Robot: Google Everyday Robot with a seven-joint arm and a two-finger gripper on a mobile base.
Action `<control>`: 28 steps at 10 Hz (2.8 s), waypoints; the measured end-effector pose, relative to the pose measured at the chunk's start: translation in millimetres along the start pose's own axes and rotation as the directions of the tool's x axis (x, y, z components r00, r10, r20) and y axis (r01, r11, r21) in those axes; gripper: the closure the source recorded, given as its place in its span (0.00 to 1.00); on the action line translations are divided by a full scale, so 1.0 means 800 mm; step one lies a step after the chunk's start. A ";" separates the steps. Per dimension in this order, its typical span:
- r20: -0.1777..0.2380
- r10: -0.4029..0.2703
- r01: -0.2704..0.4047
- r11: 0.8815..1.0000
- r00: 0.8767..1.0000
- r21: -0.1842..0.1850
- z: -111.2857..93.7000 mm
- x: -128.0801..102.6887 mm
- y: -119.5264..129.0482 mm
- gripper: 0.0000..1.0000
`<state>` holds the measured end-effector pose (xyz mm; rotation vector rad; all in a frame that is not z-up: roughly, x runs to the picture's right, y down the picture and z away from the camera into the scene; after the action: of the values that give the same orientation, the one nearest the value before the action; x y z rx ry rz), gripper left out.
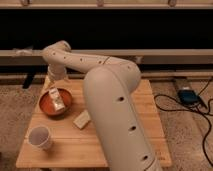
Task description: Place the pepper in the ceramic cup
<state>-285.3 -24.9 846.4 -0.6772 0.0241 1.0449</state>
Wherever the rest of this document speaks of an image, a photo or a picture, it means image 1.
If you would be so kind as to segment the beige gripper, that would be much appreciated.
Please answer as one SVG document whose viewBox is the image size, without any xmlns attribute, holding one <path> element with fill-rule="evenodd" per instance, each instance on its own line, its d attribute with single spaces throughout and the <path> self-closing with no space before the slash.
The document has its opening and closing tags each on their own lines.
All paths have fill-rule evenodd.
<svg viewBox="0 0 213 171">
<path fill-rule="evenodd" d="M 45 90 L 48 90 L 50 87 L 52 87 L 57 81 L 61 81 L 61 80 L 64 80 L 64 81 L 67 81 L 68 80 L 68 76 L 65 75 L 65 76 L 62 76 L 62 77 L 53 77 L 51 75 L 48 75 L 46 78 L 45 78 L 45 83 L 44 83 L 44 89 Z"/>
</svg>

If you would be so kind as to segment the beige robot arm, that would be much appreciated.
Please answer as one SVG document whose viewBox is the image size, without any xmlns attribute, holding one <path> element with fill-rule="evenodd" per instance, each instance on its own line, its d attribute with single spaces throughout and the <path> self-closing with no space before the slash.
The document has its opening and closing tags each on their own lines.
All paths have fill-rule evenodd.
<svg viewBox="0 0 213 171">
<path fill-rule="evenodd" d="M 137 64 L 113 56 L 73 53 L 65 41 L 45 47 L 42 57 L 52 80 L 65 78 L 68 68 L 85 74 L 86 109 L 110 171 L 163 171 L 131 97 L 141 81 Z"/>
</svg>

